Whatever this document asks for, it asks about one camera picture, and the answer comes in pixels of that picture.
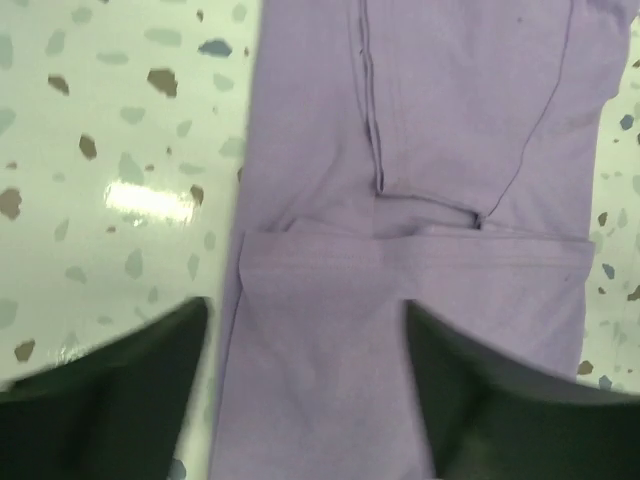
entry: clothing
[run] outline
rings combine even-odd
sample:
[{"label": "clothing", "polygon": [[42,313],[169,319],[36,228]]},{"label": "clothing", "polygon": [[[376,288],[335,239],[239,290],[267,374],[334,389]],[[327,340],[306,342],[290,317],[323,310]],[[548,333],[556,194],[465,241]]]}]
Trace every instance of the clothing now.
[{"label": "clothing", "polygon": [[265,0],[212,480],[430,478],[403,299],[575,375],[637,6]]}]

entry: white floor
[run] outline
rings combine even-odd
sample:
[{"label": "white floor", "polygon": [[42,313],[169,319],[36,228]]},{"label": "white floor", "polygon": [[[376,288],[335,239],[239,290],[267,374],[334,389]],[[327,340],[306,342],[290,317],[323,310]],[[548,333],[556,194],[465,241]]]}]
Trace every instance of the white floor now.
[{"label": "white floor", "polygon": [[[0,380],[185,296],[219,305],[242,161],[258,0],[54,3],[0,0]],[[580,378],[640,391],[634,28],[602,120]],[[172,480],[205,478],[205,363]]]}]

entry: fabric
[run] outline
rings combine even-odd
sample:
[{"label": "fabric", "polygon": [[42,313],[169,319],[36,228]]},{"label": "fabric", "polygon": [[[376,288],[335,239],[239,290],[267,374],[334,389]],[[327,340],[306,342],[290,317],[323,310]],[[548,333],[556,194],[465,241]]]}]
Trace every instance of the fabric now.
[{"label": "fabric", "polygon": [[265,1],[211,479],[430,478],[402,299],[575,375],[636,7]]}]

